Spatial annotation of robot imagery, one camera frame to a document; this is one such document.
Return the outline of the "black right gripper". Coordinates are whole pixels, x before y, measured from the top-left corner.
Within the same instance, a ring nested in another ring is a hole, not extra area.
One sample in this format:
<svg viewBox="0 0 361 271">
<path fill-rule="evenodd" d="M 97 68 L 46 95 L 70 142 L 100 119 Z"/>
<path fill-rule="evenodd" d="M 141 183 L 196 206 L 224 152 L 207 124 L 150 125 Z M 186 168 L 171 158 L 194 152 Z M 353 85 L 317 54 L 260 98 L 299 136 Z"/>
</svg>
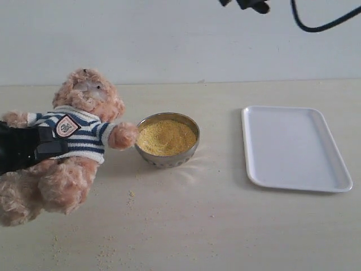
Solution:
<svg viewBox="0 0 361 271">
<path fill-rule="evenodd" d="M 251 8 L 259 14 L 267 14 L 270 11 L 266 0 L 236 0 L 236 2 L 242 10 Z"/>
</svg>

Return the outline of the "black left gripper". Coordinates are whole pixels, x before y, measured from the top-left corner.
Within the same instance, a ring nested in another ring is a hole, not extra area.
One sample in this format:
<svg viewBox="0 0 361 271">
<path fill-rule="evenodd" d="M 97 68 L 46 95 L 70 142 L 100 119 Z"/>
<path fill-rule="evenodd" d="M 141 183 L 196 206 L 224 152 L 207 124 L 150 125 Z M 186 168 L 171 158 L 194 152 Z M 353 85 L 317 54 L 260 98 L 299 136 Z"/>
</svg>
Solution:
<svg viewBox="0 0 361 271">
<path fill-rule="evenodd" d="M 14 128 L 1 121 L 1 175 L 26 169 L 68 152 L 64 139 L 49 126 Z"/>
</svg>

